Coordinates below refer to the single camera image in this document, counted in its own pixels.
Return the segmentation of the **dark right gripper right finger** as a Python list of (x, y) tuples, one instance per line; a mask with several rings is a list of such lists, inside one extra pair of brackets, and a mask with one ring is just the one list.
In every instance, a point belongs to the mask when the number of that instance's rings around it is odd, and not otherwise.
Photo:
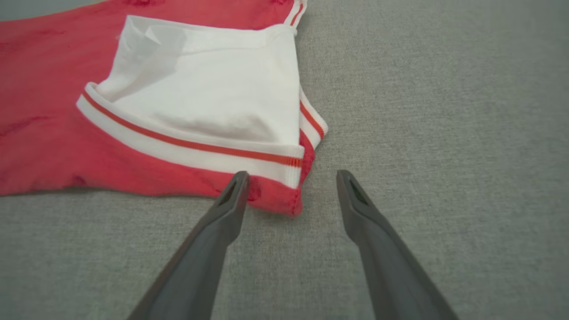
[(458, 320), (354, 175), (339, 170), (336, 186), (344, 229), (360, 251), (376, 320)]

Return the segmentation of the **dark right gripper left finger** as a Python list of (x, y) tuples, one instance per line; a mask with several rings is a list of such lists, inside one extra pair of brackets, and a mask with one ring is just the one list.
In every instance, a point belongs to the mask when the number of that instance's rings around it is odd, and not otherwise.
[(127, 320), (210, 320), (227, 248), (240, 235), (249, 174), (234, 174)]

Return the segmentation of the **red jersey with white sleeves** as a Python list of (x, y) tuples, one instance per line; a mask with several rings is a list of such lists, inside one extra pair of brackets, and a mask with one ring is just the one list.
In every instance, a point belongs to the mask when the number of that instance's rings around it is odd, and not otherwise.
[(87, 186), (297, 216), (329, 126), (295, 37), (307, 0), (106, 0), (0, 22), (0, 195)]

